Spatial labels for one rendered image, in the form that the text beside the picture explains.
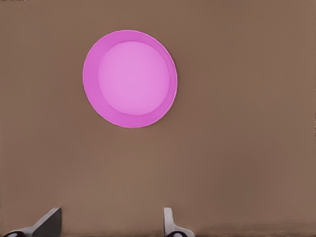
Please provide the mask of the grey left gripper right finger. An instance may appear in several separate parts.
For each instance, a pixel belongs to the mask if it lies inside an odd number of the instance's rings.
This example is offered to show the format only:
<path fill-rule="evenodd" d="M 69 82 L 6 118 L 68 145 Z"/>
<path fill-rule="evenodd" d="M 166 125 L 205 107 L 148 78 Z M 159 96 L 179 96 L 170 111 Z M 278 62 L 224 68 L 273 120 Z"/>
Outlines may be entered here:
<path fill-rule="evenodd" d="M 163 221 L 164 237 L 195 237 L 193 231 L 179 227 L 174 223 L 173 212 L 170 207 L 163 209 Z"/>

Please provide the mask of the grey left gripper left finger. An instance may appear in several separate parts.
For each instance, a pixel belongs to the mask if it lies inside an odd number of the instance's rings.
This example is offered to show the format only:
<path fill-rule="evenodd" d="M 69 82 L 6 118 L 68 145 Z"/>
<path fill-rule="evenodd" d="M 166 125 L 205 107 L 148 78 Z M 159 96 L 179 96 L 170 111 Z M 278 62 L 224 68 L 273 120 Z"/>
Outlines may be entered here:
<path fill-rule="evenodd" d="M 60 237 L 62 230 L 62 208 L 55 207 L 35 224 L 13 230 L 3 237 Z"/>

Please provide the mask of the pink round bowl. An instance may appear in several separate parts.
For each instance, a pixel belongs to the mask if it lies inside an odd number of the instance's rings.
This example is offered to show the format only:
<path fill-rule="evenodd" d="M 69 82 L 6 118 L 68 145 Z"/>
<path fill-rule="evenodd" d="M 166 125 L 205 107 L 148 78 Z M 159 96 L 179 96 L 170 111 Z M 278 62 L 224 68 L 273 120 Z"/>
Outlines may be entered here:
<path fill-rule="evenodd" d="M 82 82 L 93 109 L 126 128 L 145 127 L 161 119 L 171 108 L 178 85 L 168 50 L 136 30 L 101 37 L 86 56 Z"/>

